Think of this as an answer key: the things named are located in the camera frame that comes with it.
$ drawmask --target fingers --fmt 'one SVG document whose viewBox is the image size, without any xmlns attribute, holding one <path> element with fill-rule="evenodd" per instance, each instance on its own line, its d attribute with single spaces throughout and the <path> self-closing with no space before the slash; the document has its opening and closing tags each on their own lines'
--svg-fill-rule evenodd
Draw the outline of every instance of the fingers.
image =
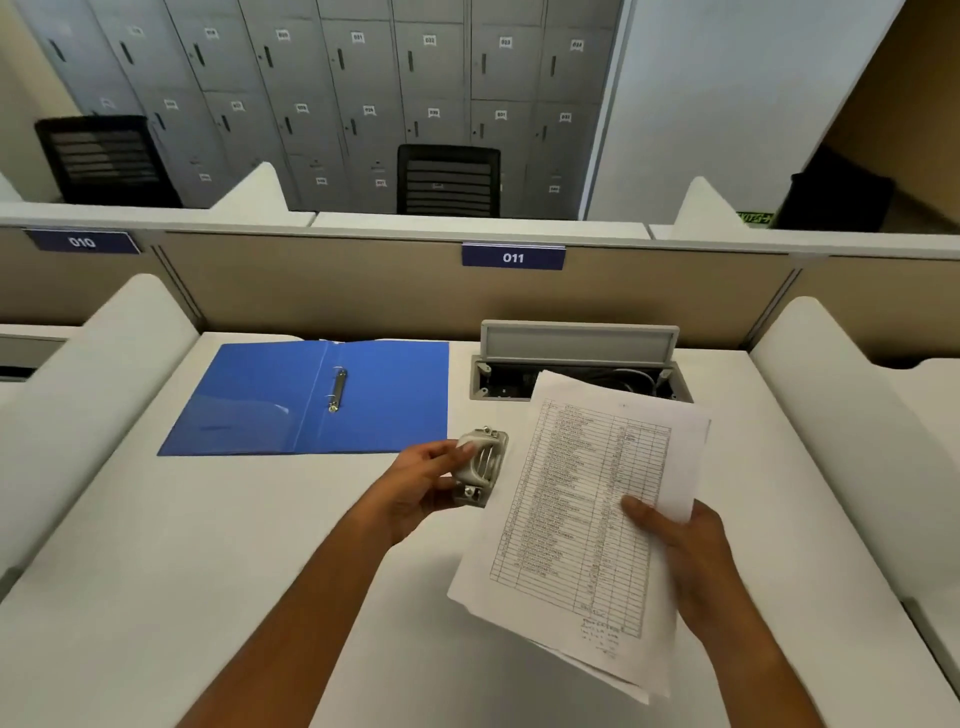
<svg viewBox="0 0 960 728">
<path fill-rule="evenodd" d="M 670 521 L 662 513 L 651 508 L 633 496 L 624 496 L 620 506 L 627 517 L 648 533 L 652 533 L 665 544 L 675 546 L 680 543 L 684 535 L 684 527 Z"/>
</svg>

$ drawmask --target paper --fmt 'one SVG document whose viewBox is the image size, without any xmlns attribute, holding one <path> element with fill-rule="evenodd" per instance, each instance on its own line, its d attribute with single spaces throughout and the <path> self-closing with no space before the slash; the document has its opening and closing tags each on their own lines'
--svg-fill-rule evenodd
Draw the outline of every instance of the paper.
<svg viewBox="0 0 960 728">
<path fill-rule="evenodd" d="M 551 372 L 530 410 L 448 595 L 637 699 L 668 695 L 677 612 L 662 545 L 620 498 L 688 520 L 709 419 Z"/>
</svg>

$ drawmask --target white wall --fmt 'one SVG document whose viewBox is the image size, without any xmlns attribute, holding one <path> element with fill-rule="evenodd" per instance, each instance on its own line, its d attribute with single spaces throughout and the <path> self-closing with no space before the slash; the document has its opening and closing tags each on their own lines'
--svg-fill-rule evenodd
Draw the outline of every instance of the white wall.
<svg viewBox="0 0 960 728">
<path fill-rule="evenodd" d="M 775 211 L 902 4 L 635 0 L 587 218 L 672 223 L 699 176 Z"/>
</svg>

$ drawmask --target desk power box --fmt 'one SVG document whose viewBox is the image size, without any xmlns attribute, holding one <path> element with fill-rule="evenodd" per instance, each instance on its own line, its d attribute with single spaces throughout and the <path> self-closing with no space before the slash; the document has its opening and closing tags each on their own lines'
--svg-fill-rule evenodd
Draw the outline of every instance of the desk power box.
<svg viewBox="0 0 960 728">
<path fill-rule="evenodd" d="M 529 400 L 544 370 L 608 389 L 693 401 L 673 361 L 680 329 L 633 324 L 484 321 L 473 400 Z"/>
</svg>

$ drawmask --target black office chair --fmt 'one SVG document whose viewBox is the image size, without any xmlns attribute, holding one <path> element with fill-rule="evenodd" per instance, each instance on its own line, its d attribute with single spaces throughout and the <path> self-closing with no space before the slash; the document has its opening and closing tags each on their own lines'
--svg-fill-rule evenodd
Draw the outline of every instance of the black office chair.
<svg viewBox="0 0 960 728">
<path fill-rule="evenodd" d="M 183 207 L 145 116 L 68 116 L 35 124 L 70 205 Z"/>
<path fill-rule="evenodd" d="M 403 144 L 396 152 L 396 212 L 500 216 L 500 151 Z"/>
</svg>

